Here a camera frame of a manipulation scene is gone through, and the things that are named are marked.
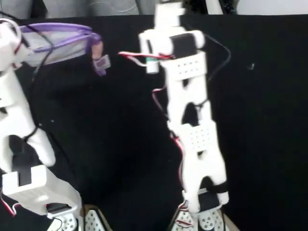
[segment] cable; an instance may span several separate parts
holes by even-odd
[[[142,67],[146,67],[147,66],[147,64],[144,64],[144,63],[140,62],[139,59],[137,59],[137,58],[135,58],[133,56],[125,56],[125,57],[130,59],[131,61],[133,61],[138,66],[142,66]]]
[[[15,32],[16,32],[17,37],[18,37],[18,40],[19,40],[18,43],[21,43],[22,36],[21,36],[21,30],[19,28],[19,25],[16,22],[14,22],[13,20],[8,19],[8,18],[0,18],[0,21],[8,22],[14,27]]]
[[[15,203],[12,208],[9,206],[8,203],[5,202],[5,200],[2,197],[2,188],[0,188],[0,200],[3,203],[4,207],[9,211],[9,213],[11,214],[12,217],[15,217],[17,212],[16,212],[16,207],[20,206],[19,203]]]
[[[158,59],[158,60],[169,59],[169,58],[172,57],[171,55],[164,55],[164,54],[154,55],[154,54],[150,54],[150,53],[134,53],[134,52],[128,52],[128,51],[120,51],[118,53],[118,55],[122,55],[122,56],[130,59],[131,61],[133,61],[138,66],[142,66],[142,67],[146,67],[147,64],[140,62],[140,60],[137,59],[136,57],[154,58],[154,59]]]
[[[45,64],[46,60],[48,59],[48,57],[51,55],[51,53],[53,52],[53,49],[54,49],[54,45],[53,43],[47,38],[46,35],[44,35],[42,32],[36,30],[34,27],[24,23],[22,20],[14,17],[13,15],[11,14],[8,14],[8,13],[5,13],[3,11],[0,11],[1,14],[3,14],[4,16],[7,16],[9,18],[12,18],[13,20],[17,21],[18,23],[26,26],[27,28],[29,28],[30,30],[32,30],[33,32],[37,33],[38,35],[40,35],[43,39],[45,39],[51,46],[49,52],[45,55],[45,57],[42,59],[42,61],[40,62],[40,64],[37,66],[37,68],[35,69],[35,71],[33,72],[33,75],[32,75],[32,79],[31,79],[31,86],[30,86],[30,89],[29,89],[29,107],[30,107],[30,111],[31,111],[31,114],[32,114],[32,117],[33,117],[33,121],[34,121],[34,124],[36,126],[36,128],[34,129],[33,132],[31,132],[29,135],[27,135],[25,137],[26,140],[28,140],[29,138],[31,138],[37,131],[37,127],[38,127],[38,124],[37,124],[37,120],[35,118],[35,114],[34,114],[34,111],[33,111],[33,106],[32,106],[32,103],[33,103],[33,91],[34,91],[34,86],[35,86],[35,80],[36,80],[36,77],[37,75],[39,74],[39,71],[41,69],[41,67]]]
[[[58,218],[54,218],[55,220],[59,220],[60,222],[61,222],[61,225],[60,225],[60,227],[56,230],[56,231],[59,231],[61,228],[62,228],[62,225],[63,225],[63,221],[62,220],[60,220],[60,219],[58,219]]]
[[[162,88],[156,88],[154,90],[152,90],[152,98],[154,100],[154,103],[156,104],[156,106],[158,107],[158,109],[161,111],[161,113],[163,114],[164,117],[166,117],[167,120],[170,121],[167,113],[165,113],[161,103],[159,102],[158,98],[156,97],[156,93],[160,92],[162,90],[166,89],[166,84],[162,87]]]
[[[118,55],[122,56],[133,56],[133,57],[151,57],[156,59],[169,59],[172,57],[172,55],[164,55],[164,54],[150,54],[150,53],[135,53],[135,52],[128,52],[128,51],[120,51]]]
[[[221,216],[222,216],[222,223],[223,223],[223,231],[226,231],[226,219],[225,219],[225,213],[223,208],[220,208]]]
[[[189,24],[186,23],[186,27],[189,28],[190,30],[194,30],[194,28],[192,28]],[[221,42],[219,42],[217,39],[213,38],[212,36],[204,33],[202,31],[203,35],[205,37],[208,37],[210,40],[212,40],[213,42],[215,42],[216,44],[218,44],[219,46],[221,46],[223,49],[225,49],[228,53],[228,56],[227,58],[225,59],[225,61],[223,61],[221,64],[219,64],[215,69],[214,71],[212,71],[212,73],[209,75],[208,77],[208,82],[210,82],[213,77],[215,77],[215,75],[222,69],[224,68],[231,60],[231,51],[228,47],[226,47],[225,45],[223,45]]]

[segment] white plastic bracket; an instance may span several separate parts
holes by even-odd
[[[0,113],[0,168],[5,172],[12,171],[13,154],[9,148],[9,136],[23,138],[35,129],[28,102],[13,68],[13,64],[19,66],[19,62],[31,53],[22,44],[15,54],[19,42],[7,24],[0,24],[0,108],[4,107],[7,112]],[[44,131],[38,129],[28,143],[44,165],[54,165],[54,152]]]
[[[72,213],[79,216],[81,197],[66,181],[58,179],[46,166],[31,168],[32,183],[24,186],[18,184],[18,173],[11,172],[2,176],[3,194],[18,201],[22,207],[48,218]],[[71,209],[56,214],[48,213],[47,204],[67,204]]]
[[[72,223],[74,221],[74,216],[73,217],[65,216],[65,218],[60,217],[59,219],[62,221],[62,223],[59,220],[55,219],[51,223],[47,231],[59,231],[59,230],[74,231],[75,230],[76,226],[74,227],[74,224]],[[84,231],[82,217],[79,217],[78,224],[79,224],[78,231]],[[86,228],[85,231],[110,231],[104,228],[97,212],[93,209],[89,210],[85,217],[85,228]]]

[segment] black wire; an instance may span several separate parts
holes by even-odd
[[[39,71],[41,69],[41,67],[45,64],[46,60],[48,59],[48,57],[51,55],[51,53],[53,52],[54,46],[53,43],[47,38],[47,36],[45,36],[43,33],[41,33],[40,31],[36,30],[34,27],[30,26],[27,23],[24,23],[23,20],[16,18],[15,16],[5,13],[3,11],[0,11],[1,14],[3,14],[4,16],[7,16],[9,18],[12,18],[13,20],[15,20],[16,22],[18,22],[19,24],[22,24],[24,26],[26,26],[27,28],[29,28],[30,30],[32,30],[33,32],[37,33],[38,35],[40,35],[43,39],[45,39],[51,46],[51,49],[49,50],[49,52],[45,55],[45,57],[42,59],[42,61],[40,62],[40,64],[37,66],[37,68],[35,69],[35,71],[33,72],[32,75],[32,79],[31,79],[31,85],[30,85],[30,89],[29,89],[29,95],[28,95],[28,103],[29,103],[29,107],[30,107],[30,112],[32,114],[33,117],[33,121],[34,121],[34,125],[36,126],[36,128],[34,129],[34,131],[32,131],[29,135],[27,135],[24,139],[28,140],[30,137],[32,137],[36,131],[38,130],[38,124],[37,124],[37,120],[35,117],[35,113],[33,111],[33,92],[34,92],[34,86],[35,86],[35,80],[39,74]]]
[[[63,221],[62,220],[60,220],[60,219],[58,219],[58,218],[54,218],[55,220],[59,220],[59,221],[61,221],[61,225],[60,225],[60,227],[56,230],[56,231],[59,231],[61,228],[62,228],[62,225],[63,225]]]
[[[194,30],[194,28],[192,28],[189,24],[186,23],[186,27],[189,28],[190,30]],[[224,68],[231,60],[231,51],[228,47],[226,47],[225,45],[223,45],[221,42],[219,42],[217,39],[213,38],[212,36],[204,33],[202,31],[202,34],[205,36],[205,37],[208,37],[210,40],[212,40],[213,42],[215,42],[216,44],[218,44],[219,46],[221,46],[223,49],[225,49],[228,53],[228,57],[225,59],[225,61],[223,61],[221,64],[219,64],[215,69],[214,71],[212,71],[212,73],[209,75],[208,77],[208,82],[210,82],[213,77],[215,77],[215,75],[222,69]]]
[[[226,219],[225,219],[224,209],[221,207],[220,211],[222,216],[223,231],[226,231]]]

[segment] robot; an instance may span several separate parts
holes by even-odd
[[[169,99],[167,126],[182,152],[179,178],[184,198],[170,229],[228,231],[224,216],[218,211],[228,202],[229,195],[225,164],[206,91],[206,58],[200,50],[205,44],[205,36],[201,31],[186,31],[180,26],[180,15],[184,13],[181,1],[161,0],[156,6],[154,29],[139,35],[141,53],[120,54],[146,67],[148,74],[158,73],[159,66],[165,69]],[[5,172],[3,194],[18,202],[12,208],[7,203],[5,206],[12,215],[16,213],[15,206],[21,205],[60,222],[58,226],[53,223],[49,231],[84,231],[86,225],[80,194],[48,169],[55,163],[52,146],[47,134],[34,123],[14,70],[22,62],[40,66],[43,54],[46,55],[43,64],[83,55],[90,44],[95,70],[103,75],[110,66],[108,58],[102,56],[103,44],[88,27],[72,29],[71,25],[52,24],[44,29],[42,25],[33,25],[47,34],[61,27],[49,36],[58,45],[47,49],[48,43],[38,40],[38,33],[32,33],[28,27],[19,28],[14,21],[5,21],[0,24],[0,52],[5,54],[0,57],[0,168]],[[61,37],[63,27],[70,28],[71,36],[80,40],[64,44],[63,41],[70,40],[65,38],[67,34]],[[80,31],[86,38],[78,37]],[[145,56],[146,63],[142,64],[136,56]],[[193,114],[193,118],[187,119],[187,112]],[[18,150],[10,148],[11,135],[17,138]],[[86,220],[96,216],[98,214],[92,211]],[[102,231],[108,229],[102,222],[98,225]]]
[[[147,74],[159,73],[159,66],[165,70],[167,126],[182,152],[179,178],[184,198],[170,230],[228,231],[224,216],[218,212],[229,201],[229,195],[225,163],[207,97],[206,58],[200,50],[205,35],[180,26],[184,12],[182,1],[161,0],[156,6],[154,29],[139,34],[141,53],[119,54],[145,67]],[[146,57],[146,63],[142,64],[137,56]],[[162,110],[155,97],[154,100]],[[187,113],[194,116],[187,119]]]
[[[0,24],[0,169],[5,173],[1,200],[13,216],[16,215],[15,207],[20,205],[59,221],[60,224],[50,231],[83,231],[80,194],[48,169],[56,161],[53,148],[46,132],[34,123],[14,71],[22,62],[31,66],[41,65],[42,59],[43,64],[60,62],[83,55],[91,48],[95,71],[104,75],[108,57],[102,56],[101,37],[87,26],[35,24],[19,27],[12,20],[1,21],[4,23]],[[48,40],[39,39],[44,36],[38,31],[48,34],[54,45],[50,47]],[[10,207],[2,194],[18,203]],[[98,214],[93,210],[89,216],[97,217]],[[106,230],[102,222],[96,220],[101,230]]]

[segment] red wire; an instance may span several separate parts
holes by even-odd
[[[187,225],[187,228],[188,228],[188,227],[191,227],[191,226],[193,225],[193,224],[188,223],[188,222],[183,221],[183,220],[177,220],[177,222],[180,223],[180,224],[183,224],[183,225]]]
[[[136,57],[136,56],[137,57],[152,57],[156,59],[170,59],[172,57],[172,55],[164,55],[164,54],[154,55],[154,54],[126,52],[126,51],[121,51],[118,54],[123,55],[123,56],[133,56],[133,57]]]
[[[12,217],[14,217],[16,214],[13,212],[12,208],[10,208],[10,206],[4,201],[4,199],[2,198],[2,190],[0,191],[0,199],[4,205],[4,207],[9,211],[9,213],[11,214]]]

